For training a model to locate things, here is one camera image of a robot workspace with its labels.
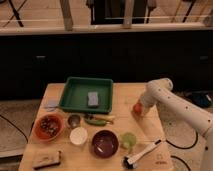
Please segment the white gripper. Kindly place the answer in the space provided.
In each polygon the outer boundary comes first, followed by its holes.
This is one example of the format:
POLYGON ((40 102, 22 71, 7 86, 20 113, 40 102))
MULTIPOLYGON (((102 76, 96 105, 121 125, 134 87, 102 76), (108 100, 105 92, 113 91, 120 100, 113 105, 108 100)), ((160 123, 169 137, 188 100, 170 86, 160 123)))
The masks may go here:
POLYGON ((149 113, 150 108, 158 102, 158 97, 150 91, 145 91, 140 96, 140 102, 143 106, 142 116, 149 113))

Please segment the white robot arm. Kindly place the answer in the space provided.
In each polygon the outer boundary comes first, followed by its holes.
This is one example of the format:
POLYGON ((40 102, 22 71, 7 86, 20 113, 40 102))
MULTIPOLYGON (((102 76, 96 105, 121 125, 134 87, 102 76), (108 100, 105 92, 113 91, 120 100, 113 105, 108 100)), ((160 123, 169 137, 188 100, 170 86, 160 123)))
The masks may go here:
POLYGON ((173 83, 169 78, 147 82, 140 96, 142 109, 149 110, 160 102, 182 117, 206 140, 200 171, 213 171, 213 114, 178 97, 172 89, 173 83))

